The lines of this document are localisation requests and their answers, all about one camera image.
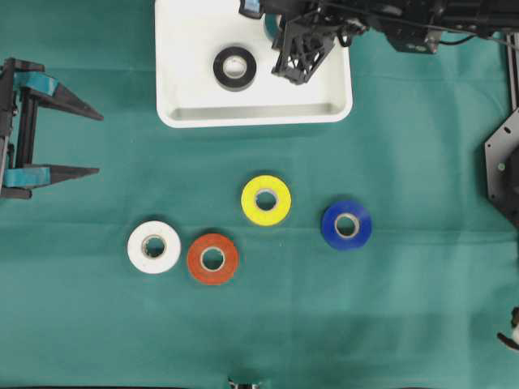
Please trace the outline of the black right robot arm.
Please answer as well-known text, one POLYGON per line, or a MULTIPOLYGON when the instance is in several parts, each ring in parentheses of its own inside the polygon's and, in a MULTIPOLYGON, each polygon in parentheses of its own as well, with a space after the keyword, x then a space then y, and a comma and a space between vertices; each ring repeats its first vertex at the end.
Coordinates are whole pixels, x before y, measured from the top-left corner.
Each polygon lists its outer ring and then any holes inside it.
POLYGON ((516 1, 262 1, 260 8, 281 16, 272 72, 296 85, 310 80, 336 44, 348 48, 370 30, 398 52, 429 54, 445 32, 467 41, 518 30, 516 1))

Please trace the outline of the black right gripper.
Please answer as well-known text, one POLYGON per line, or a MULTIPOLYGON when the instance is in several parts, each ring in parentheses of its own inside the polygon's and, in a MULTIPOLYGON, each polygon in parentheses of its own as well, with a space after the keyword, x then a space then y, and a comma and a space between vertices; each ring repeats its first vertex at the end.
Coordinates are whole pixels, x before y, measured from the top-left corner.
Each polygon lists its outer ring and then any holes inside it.
POLYGON ((272 44, 279 52, 272 74, 295 85, 309 82, 335 40, 347 48, 357 33, 354 9, 332 1, 271 1, 270 12, 281 17, 272 44))

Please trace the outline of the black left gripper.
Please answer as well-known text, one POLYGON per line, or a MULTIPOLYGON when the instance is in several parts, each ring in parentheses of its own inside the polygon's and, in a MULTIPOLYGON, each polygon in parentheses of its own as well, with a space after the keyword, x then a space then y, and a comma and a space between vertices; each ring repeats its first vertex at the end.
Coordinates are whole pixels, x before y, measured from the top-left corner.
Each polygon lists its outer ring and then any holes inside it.
POLYGON ((30 199, 32 190, 99 173, 97 168, 32 163, 39 106, 97 121, 104 117, 44 67, 8 58, 1 65, 1 197, 30 199))

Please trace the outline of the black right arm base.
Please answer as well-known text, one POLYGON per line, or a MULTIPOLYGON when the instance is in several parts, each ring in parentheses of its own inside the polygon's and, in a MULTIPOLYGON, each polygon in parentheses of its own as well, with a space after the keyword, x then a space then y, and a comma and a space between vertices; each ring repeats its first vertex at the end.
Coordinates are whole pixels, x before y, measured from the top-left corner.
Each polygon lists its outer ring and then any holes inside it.
POLYGON ((518 228, 518 109, 483 144, 487 197, 518 228))

